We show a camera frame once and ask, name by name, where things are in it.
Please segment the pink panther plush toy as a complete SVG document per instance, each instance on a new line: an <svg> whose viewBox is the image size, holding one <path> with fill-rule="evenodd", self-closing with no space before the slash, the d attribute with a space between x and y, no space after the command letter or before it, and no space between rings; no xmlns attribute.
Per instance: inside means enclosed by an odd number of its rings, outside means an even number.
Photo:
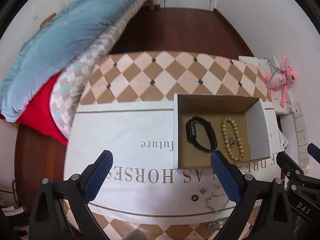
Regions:
<svg viewBox="0 0 320 240"><path fill-rule="evenodd" d="M264 76L266 83L266 88L269 92L271 100L273 99L273 90L276 88L281 88L281 101L280 106L284 108L287 91L289 84L292 84L296 80L296 72L286 64L288 57L285 55L281 56L280 67L274 67L274 71L271 74Z"/></svg>

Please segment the open cardboard box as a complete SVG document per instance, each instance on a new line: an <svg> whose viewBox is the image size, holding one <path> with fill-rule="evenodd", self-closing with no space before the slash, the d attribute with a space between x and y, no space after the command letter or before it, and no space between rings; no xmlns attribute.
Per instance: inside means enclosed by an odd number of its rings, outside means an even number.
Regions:
<svg viewBox="0 0 320 240"><path fill-rule="evenodd" d="M268 159L272 155L272 131L267 113L275 116L263 100L250 96L175 94L174 168L209 168L210 155L187 142L185 124L193 116L209 121L217 149L231 164Z"/></svg>

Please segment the blue quilt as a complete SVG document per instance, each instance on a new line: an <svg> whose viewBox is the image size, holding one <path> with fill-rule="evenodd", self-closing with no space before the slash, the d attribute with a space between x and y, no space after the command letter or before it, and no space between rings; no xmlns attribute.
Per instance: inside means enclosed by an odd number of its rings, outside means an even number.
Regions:
<svg viewBox="0 0 320 240"><path fill-rule="evenodd" d="M25 42L1 82L1 115L16 122L55 74L93 43L136 0L75 0Z"/></svg>

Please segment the red bed sheet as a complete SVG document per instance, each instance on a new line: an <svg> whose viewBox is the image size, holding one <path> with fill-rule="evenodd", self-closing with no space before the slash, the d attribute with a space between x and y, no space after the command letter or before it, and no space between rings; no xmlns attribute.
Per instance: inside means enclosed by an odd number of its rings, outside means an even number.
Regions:
<svg viewBox="0 0 320 240"><path fill-rule="evenodd" d="M36 93L28 103L25 111L17 122L26 125L40 133L56 139L63 145L67 145L68 139L60 132L56 126L50 112L50 95L60 73L52 76Z"/></svg>

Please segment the black smart watch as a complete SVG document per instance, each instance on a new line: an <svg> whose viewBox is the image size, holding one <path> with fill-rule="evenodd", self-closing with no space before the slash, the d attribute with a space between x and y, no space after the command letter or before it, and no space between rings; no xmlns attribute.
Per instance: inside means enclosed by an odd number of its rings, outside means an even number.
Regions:
<svg viewBox="0 0 320 240"><path fill-rule="evenodd" d="M217 138L215 131L209 121L193 116L185 124L187 142L197 150L212 153L217 149Z"/></svg>

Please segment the wooden bed frame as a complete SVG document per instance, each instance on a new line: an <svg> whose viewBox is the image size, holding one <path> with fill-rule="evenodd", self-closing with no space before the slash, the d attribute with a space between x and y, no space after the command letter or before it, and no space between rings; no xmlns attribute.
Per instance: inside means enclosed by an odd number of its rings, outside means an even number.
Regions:
<svg viewBox="0 0 320 240"><path fill-rule="evenodd" d="M146 3L149 6L149 10L151 10L151 11L155 10L154 0L147 0Z"/></svg>

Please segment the white power strip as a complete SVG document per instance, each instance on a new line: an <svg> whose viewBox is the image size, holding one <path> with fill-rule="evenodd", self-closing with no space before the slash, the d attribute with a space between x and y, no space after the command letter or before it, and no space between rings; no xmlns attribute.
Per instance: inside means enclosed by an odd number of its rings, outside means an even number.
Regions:
<svg viewBox="0 0 320 240"><path fill-rule="evenodd" d="M293 106L293 121L295 126L296 147L295 147L295 160L298 166L302 169L304 174L310 172L310 158L308 154L308 134L305 124L305 118L300 105L297 102Z"/></svg>

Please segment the checkered mattress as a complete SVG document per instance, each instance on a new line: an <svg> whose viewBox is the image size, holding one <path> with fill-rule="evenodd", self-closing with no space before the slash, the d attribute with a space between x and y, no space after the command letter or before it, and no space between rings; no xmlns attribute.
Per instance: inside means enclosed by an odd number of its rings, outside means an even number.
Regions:
<svg viewBox="0 0 320 240"><path fill-rule="evenodd" d="M95 64L112 50L129 21L147 0L135 0L124 13L109 25L58 76L49 100L49 110L57 128L56 140L66 145L76 108Z"/></svg>

